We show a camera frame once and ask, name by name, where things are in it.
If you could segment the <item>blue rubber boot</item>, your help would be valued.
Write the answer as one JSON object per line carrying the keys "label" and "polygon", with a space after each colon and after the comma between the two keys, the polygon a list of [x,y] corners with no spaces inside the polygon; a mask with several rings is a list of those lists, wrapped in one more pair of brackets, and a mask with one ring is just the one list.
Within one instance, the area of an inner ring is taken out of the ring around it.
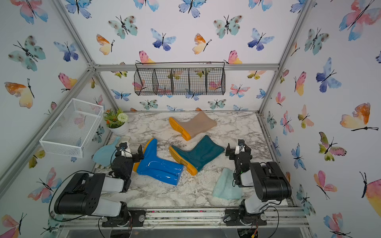
{"label": "blue rubber boot", "polygon": [[135,163],[133,170],[161,182],[177,186],[184,166],[157,156],[157,139],[151,139],[144,149],[144,159]]}

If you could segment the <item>mint green fluffy cloth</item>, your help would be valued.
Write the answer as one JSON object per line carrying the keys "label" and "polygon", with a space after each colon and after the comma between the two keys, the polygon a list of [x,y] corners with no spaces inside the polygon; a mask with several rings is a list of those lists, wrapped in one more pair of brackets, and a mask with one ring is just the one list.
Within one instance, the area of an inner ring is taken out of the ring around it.
{"label": "mint green fluffy cloth", "polygon": [[233,182],[233,171],[224,168],[213,189],[212,196],[225,200],[241,199],[243,190],[241,187],[234,185]]}

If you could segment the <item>teal green rubber boot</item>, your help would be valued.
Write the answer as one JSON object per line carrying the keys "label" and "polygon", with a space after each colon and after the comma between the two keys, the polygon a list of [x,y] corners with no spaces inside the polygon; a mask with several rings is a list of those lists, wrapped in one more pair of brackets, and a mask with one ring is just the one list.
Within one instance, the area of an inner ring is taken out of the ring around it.
{"label": "teal green rubber boot", "polygon": [[214,143],[208,135],[205,135],[198,144],[189,151],[181,150],[180,148],[171,145],[169,152],[173,159],[186,167],[186,170],[192,175],[197,175],[203,167],[213,161],[225,149],[222,146]]}

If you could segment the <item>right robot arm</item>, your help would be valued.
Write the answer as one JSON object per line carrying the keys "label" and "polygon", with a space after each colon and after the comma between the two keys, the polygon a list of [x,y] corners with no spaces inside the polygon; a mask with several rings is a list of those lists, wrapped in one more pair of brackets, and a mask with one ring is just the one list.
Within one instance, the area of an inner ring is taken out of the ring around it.
{"label": "right robot arm", "polygon": [[279,165],[272,162],[252,162],[252,149],[243,139],[235,148],[229,145],[225,155],[234,161],[232,182],[234,188],[253,187],[255,193],[242,200],[238,209],[225,210],[224,223],[227,226],[265,226],[265,210],[290,198],[292,188]]}

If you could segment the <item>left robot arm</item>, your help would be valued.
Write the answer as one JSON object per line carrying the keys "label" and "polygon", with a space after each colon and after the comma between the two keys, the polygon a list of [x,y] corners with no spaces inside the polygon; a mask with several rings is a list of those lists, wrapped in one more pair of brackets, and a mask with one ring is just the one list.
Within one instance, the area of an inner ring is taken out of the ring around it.
{"label": "left robot arm", "polygon": [[137,153],[128,150],[126,142],[116,147],[110,159],[111,172],[76,172],[70,175],[70,181],[58,196],[54,204],[57,215],[76,215],[78,218],[94,216],[105,218],[103,227],[133,226],[135,218],[125,202],[103,198],[106,193],[126,193],[130,188],[135,163],[144,159],[142,146]]}

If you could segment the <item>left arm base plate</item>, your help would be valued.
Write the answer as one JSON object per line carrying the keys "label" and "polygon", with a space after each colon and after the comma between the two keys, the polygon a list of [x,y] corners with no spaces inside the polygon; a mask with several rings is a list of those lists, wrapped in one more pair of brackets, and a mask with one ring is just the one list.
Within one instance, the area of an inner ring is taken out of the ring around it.
{"label": "left arm base plate", "polygon": [[145,210],[124,210],[117,217],[106,217],[102,228],[143,227],[146,218]]}

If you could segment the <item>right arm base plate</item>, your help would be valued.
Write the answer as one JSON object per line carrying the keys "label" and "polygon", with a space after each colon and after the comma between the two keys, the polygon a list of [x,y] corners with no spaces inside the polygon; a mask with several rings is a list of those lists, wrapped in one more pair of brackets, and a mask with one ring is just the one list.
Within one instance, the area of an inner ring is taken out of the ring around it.
{"label": "right arm base plate", "polygon": [[227,226],[266,226],[264,213],[250,214],[240,209],[226,209],[223,222]]}

